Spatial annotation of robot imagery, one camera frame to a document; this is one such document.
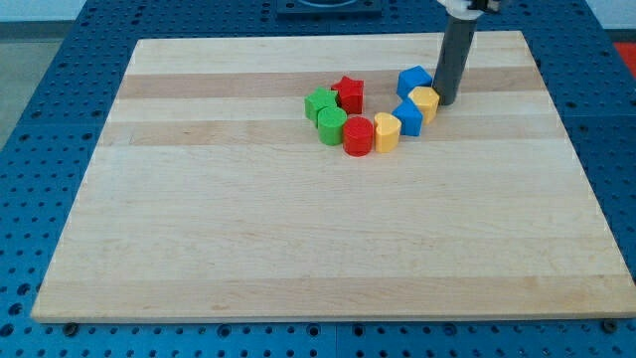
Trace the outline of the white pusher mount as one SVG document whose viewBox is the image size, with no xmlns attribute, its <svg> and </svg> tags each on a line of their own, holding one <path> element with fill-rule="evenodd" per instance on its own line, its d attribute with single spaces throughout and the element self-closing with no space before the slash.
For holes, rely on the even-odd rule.
<svg viewBox="0 0 636 358">
<path fill-rule="evenodd" d="M 437 0 L 446 12 L 459 20 L 476 20 L 484 14 L 501 12 L 500 0 Z"/>
</svg>

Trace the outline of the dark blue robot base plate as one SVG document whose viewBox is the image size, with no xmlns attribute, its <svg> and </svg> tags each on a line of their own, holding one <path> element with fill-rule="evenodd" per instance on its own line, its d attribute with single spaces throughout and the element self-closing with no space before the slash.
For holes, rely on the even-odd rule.
<svg viewBox="0 0 636 358">
<path fill-rule="evenodd" d="M 383 0 L 276 0 L 278 17 L 305 15 L 378 15 Z"/>
</svg>

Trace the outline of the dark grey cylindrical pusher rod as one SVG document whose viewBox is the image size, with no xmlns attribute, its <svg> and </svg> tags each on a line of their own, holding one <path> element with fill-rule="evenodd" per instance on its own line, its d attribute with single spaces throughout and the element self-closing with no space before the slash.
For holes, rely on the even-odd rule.
<svg viewBox="0 0 636 358">
<path fill-rule="evenodd" d="M 455 102 L 475 33 L 476 20 L 448 16 L 432 87 L 440 105 Z"/>
</svg>

